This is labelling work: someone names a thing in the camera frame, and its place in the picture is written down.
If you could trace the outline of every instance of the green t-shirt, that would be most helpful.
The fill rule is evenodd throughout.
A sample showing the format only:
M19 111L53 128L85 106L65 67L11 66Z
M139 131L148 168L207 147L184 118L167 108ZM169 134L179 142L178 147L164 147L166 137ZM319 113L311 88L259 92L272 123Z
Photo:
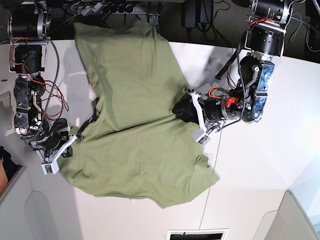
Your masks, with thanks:
M62 175L96 197L150 198L162 208L215 184L192 137L198 126L171 112L187 82L168 41L142 21L121 30L74 27L99 117L72 145L73 156L59 159Z

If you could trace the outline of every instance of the floor vent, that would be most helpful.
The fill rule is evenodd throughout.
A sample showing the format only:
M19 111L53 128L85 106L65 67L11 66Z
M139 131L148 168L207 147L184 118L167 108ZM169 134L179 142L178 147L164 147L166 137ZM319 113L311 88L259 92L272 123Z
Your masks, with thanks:
M169 230L166 240L227 240L228 229Z

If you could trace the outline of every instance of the red wire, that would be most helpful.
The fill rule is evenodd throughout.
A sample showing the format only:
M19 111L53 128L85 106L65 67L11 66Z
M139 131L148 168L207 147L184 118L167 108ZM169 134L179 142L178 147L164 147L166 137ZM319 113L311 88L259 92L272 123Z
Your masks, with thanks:
M261 19L258 19L258 20L255 20L251 23L251 25L249 26L249 28L253 27L254 25L257 25L259 23L262 23L262 22L266 22L266 21L270 21L270 22L274 22L272 19L270 18L261 18Z
M46 85L46 86L49 86L49 87L52 88L52 85L50 85L50 84L48 84L48 83L40 82L40 81L36 81L36 80L32 79L32 78L27 74L24 64L22 64L22 71L23 71L23 73L26 75L26 77L27 77L30 81L32 81L32 82L34 82L34 83L37 83L37 84ZM68 103L65 101L64 95L63 95L62 93L61 93L61 95L62 95L62 103L61 103L61 104L62 104L62 106L63 106L62 109L65 108L66 111L68 112L68 111L69 111L69 105L68 105ZM61 98L60 96L55 95L55 94L52 94L52 96L57 97L57 98ZM49 115L49 114L46 113L46 114L45 114L45 117L46 117L46 118L48 118L48 117L52 118L52 117L55 117L55 116L59 115L60 113L61 113L61 110L60 110L57 114L55 114L55 115Z
M220 99L220 97L212 95L212 92L214 90L216 90L216 89L219 89L219 88L220 88L220 86L213 86L208 92L209 93L209 97L210 98L214 98L214 99Z
M231 89L236 89L236 87L234 87L234 86L231 85L230 75L229 75L229 68L230 68L230 66L228 67L228 69L227 69L227 71L226 71L226 79L227 79L227 81L228 81L229 87L230 87Z
M20 37L18 38L17 40L15 40L12 44L11 44L11 47L10 47L10 51L9 51L9 59L10 59L10 62L13 64L13 65L21 65L22 63L21 62L15 62L11 59L11 51L12 51L12 48L14 47L15 43L20 41L20 40L27 40L29 39L28 37Z

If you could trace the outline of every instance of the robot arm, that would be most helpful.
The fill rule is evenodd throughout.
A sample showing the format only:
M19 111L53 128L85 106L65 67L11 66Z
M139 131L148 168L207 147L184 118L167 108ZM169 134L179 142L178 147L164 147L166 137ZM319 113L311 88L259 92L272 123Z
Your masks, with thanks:
M58 51L49 37L50 9L45 0L3 1L3 6L10 11L9 70L18 74L13 91L16 100L15 132L41 156L44 174L55 174L59 170L58 157L70 156L71 144L76 137L69 136L65 118L49 120L47 117L52 90L48 91L46 106L42 106L48 83L41 77L41 72L45 71L48 42L55 49L59 65ZM52 89L58 89L55 86L58 73L59 66Z
M238 50L216 76L220 80L239 57L241 49L246 49L250 52L239 61L240 81L230 90L217 86L205 94L187 89L184 98L174 106L172 112L177 118L200 125L193 134L196 142L205 145L210 141L212 132L241 120L259 122L275 68L271 61L273 57L282 57L284 52L286 29L292 14L291 4L289 0L251 0L248 28Z

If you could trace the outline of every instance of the white bracket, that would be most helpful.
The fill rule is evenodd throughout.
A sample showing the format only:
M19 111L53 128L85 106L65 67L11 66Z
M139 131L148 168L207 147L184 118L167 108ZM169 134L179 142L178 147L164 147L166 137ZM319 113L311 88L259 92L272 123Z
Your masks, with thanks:
M58 158L61 156L61 154L69 147L71 144L74 143L74 141L77 139L76 135L72 135L69 137L69 140L62 145L62 147L59 149L59 151L53 156L48 159L48 162L42 163L42 170L44 175L47 175L48 173L56 174L59 172L59 165L58 165Z
M190 93L190 95L192 98L192 103L196 109L196 113L197 113L198 121L199 121L199 128L194 133L192 133L192 137L194 138L194 140L197 143L200 143L201 145L205 146L208 142L210 142L211 139L210 139L209 135L207 134L208 129L205 126L202 108L198 102L198 99L200 96L199 96L199 93L197 93L195 91Z

